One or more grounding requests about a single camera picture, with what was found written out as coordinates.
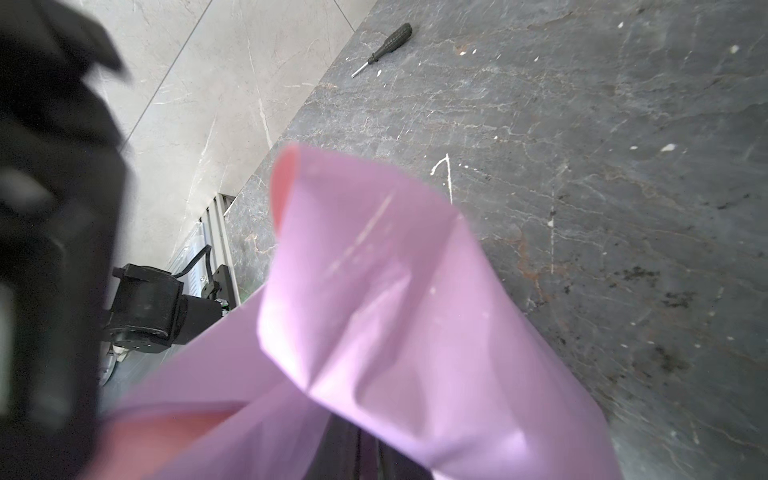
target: light gray tile floor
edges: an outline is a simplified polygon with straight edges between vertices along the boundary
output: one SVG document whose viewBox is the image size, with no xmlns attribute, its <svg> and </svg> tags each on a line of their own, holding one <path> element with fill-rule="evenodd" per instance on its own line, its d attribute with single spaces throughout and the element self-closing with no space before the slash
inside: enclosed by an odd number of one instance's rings
<svg viewBox="0 0 768 480">
<path fill-rule="evenodd" d="M 112 35 L 131 81 L 90 79 L 127 138 L 115 264 L 165 268 L 218 193 L 235 195 L 373 0 L 67 0 Z"/>
</svg>

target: dark gray stone tabletop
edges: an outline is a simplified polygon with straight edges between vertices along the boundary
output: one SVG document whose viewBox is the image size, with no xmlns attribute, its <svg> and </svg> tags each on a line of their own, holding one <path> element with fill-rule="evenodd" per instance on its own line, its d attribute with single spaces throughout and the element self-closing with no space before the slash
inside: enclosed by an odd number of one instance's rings
<svg viewBox="0 0 768 480">
<path fill-rule="evenodd" d="M 396 165 L 468 218 L 627 479 L 765 478 L 767 31 L 765 0 L 379 0 L 227 215 L 241 294 L 281 145 Z"/>
</svg>

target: black cable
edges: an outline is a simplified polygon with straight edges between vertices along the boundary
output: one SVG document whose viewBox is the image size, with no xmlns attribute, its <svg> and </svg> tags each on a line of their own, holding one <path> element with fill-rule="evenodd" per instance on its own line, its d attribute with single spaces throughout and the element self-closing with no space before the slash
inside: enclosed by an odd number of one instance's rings
<svg viewBox="0 0 768 480">
<path fill-rule="evenodd" d="M 190 262 L 187 264 L 187 266 L 184 267 L 184 270 L 174 275 L 174 278 L 179 278 L 184 275 L 187 275 L 190 272 L 190 270 L 192 270 L 192 267 L 195 265 L 195 263 L 199 262 L 200 259 L 203 258 L 203 255 L 205 255 L 205 270 L 208 273 L 208 281 L 210 282 L 211 280 L 213 280 L 214 275 L 210 271 L 210 245 L 206 245 L 205 247 L 203 247 L 202 250 L 197 252 L 197 255 L 195 255 L 194 258 L 190 260 Z"/>
</svg>

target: pink bag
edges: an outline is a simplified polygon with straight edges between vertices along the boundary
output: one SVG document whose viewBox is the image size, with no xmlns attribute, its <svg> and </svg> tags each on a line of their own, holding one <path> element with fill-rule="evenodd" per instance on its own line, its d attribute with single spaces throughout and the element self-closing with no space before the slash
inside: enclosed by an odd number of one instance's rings
<svg viewBox="0 0 768 480">
<path fill-rule="evenodd" d="M 237 411 L 154 478 L 302 478 L 328 410 L 457 480 L 621 478 L 601 410 L 442 195 L 303 146 L 270 195 L 268 284 L 114 412 Z"/>
</svg>

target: screwdriver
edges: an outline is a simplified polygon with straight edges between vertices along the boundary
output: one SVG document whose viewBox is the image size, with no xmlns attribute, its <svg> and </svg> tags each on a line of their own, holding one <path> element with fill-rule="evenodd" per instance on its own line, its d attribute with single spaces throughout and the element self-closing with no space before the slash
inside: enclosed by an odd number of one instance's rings
<svg viewBox="0 0 768 480">
<path fill-rule="evenodd" d="M 368 65 L 379 61 L 379 59 L 383 57 L 385 53 L 390 53 L 402 47 L 402 44 L 406 43 L 406 41 L 408 41 L 408 39 L 411 38 L 412 33 L 413 33 L 413 29 L 411 28 L 411 24 L 409 23 L 402 24 L 400 28 L 395 30 L 395 33 L 391 34 L 384 41 L 384 45 L 382 45 L 379 48 L 379 50 L 376 50 L 376 52 L 373 53 L 368 58 L 368 61 L 365 64 L 363 64 L 362 67 L 358 68 L 355 73 L 352 74 L 352 78 L 357 76 L 357 74 L 360 73 Z"/>
</svg>

